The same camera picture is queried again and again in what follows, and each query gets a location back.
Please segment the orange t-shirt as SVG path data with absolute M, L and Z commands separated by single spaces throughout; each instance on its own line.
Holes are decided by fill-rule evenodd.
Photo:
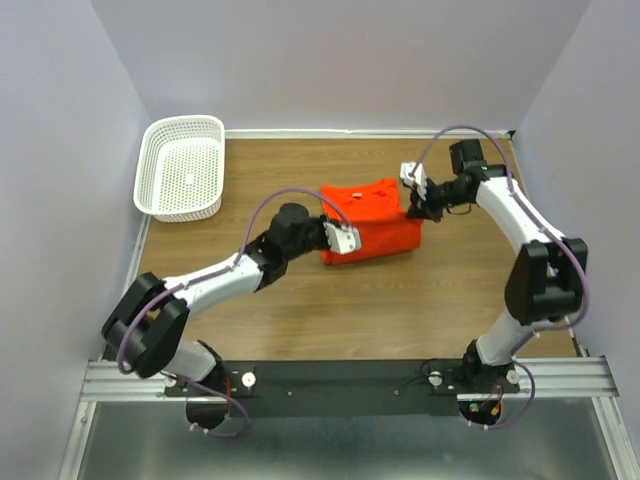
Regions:
M 406 216 L 394 179 L 353 187 L 322 185 L 320 192 L 346 214 L 362 243 L 360 249 L 345 255 L 321 251 L 325 265 L 353 263 L 421 246 L 422 220 Z

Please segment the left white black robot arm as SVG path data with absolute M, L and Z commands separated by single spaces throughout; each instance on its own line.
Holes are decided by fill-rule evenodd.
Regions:
M 291 261 L 313 251 L 350 253 L 359 242 L 349 226 L 286 203 L 256 238 L 247 237 L 229 258 L 192 273 L 139 275 L 102 327 L 120 373 L 141 379 L 165 373 L 201 395 L 222 380 L 220 355 L 203 341 L 187 342 L 187 322 L 214 306 L 255 293 L 279 280 Z

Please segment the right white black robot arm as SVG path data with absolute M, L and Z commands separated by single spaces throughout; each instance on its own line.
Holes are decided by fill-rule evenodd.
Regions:
M 522 195 L 506 162 L 488 163 L 477 140 L 449 148 L 454 179 L 435 183 L 421 162 L 405 162 L 400 179 L 411 191 L 407 215 L 438 222 L 451 208 L 476 205 L 500 228 L 516 259 L 504 289 L 504 310 L 472 341 L 455 370 L 474 392 L 510 376 L 515 353 L 545 330 L 562 327 L 587 304 L 588 247 L 547 222 Z

